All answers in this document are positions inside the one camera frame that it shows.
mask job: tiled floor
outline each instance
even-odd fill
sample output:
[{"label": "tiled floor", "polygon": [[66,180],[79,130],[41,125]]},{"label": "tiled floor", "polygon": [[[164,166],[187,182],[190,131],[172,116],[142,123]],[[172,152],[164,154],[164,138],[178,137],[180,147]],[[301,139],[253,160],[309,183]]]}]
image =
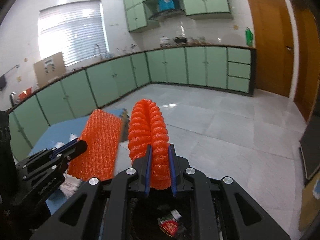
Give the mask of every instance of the tiled floor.
[{"label": "tiled floor", "polygon": [[[297,230],[303,188],[298,142],[305,129],[289,98],[256,90],[253,98],[213,90],[148,85],[110,107],[132,111],[148,98],[160,107],[177,155],[208,177],[232,176],[290,235]],[[119,172],[131,166],[121,143]]]}]

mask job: window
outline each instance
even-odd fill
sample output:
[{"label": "window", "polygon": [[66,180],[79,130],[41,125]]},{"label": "window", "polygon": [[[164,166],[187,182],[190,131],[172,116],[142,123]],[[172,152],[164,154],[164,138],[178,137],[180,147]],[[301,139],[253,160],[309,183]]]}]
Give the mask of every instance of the window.
[{"label": "window", "polygon": [[100,1],[81,1],[40,11],[39,50],[42,59],[62,51],[66,66],[92,57],[94,46],[109,51]]}]

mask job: orange textured cloth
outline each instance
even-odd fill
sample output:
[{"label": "orange textured cloth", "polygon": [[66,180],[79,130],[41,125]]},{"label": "orange textured cloth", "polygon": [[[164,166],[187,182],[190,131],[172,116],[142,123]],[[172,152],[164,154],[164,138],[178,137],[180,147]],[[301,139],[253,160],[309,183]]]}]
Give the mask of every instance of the orange textured cloth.
[{"label": "orange textured cloth", "polygon": [[129,122],[129,156],[133,162],[146,154],[148,144],[152,145],[150,186],[155,189],[166,189],[171,185],[167,134],[164,118],[156,103],[146,99],[138,101]]},{"label": "orange textured cloth", "polygon": [[69,163],[68,174],[84,181],[92,177],[101,181],[113,178],[121,126],[120,117],[94,110],[79,137],[88,148]]}]

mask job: silver screw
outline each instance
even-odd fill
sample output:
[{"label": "silver screw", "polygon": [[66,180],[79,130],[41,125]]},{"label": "silver screw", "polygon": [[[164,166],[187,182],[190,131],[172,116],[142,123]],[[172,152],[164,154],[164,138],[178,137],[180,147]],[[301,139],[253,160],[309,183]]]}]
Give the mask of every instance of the silver screw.
[{"label": "silver screw", "polygon": [[98,182],[99,182],[99,179],[97,179],[97,178],[91,178],[91,179],[89,179],[89,184],[90,184],[90,185],[97,185]]},{"label": "silver screw", "polygon": [[231,184],[231,183],[233,182],[233,179],[230,178],[230,177],[224,177],[224,178],[223,178],[223,182],[224,182],[225,184]]},{"label": "silver screw", "polygon": [[128,175],[133,175],[133,174],[136,173],[136,169],[134,169],[134,168],[129,168],[129,169],[127,169],[126,173],[127,173]]},{"label": "silver screw", "polygon": [[196,173],[196,170],[194,168],[187,168],[186,169],[186,173],[188,174],[195,174]]}]

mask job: brown door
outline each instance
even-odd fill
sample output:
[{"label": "brown door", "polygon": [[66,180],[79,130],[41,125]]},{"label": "brown door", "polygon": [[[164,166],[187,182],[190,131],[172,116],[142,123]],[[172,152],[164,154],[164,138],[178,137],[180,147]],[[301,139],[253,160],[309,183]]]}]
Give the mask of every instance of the brown door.
[{"label": "brown door", "polygon": [[248,0],[255,33],[255,87],[289,96],[293,70],[293,37],[285,0]]},{"label": "brown door", "polygon": [[299,75],[294,102],[307,121],[316,98],[320,45],[316,22],[302,0],[292,0],[299,38]]}]

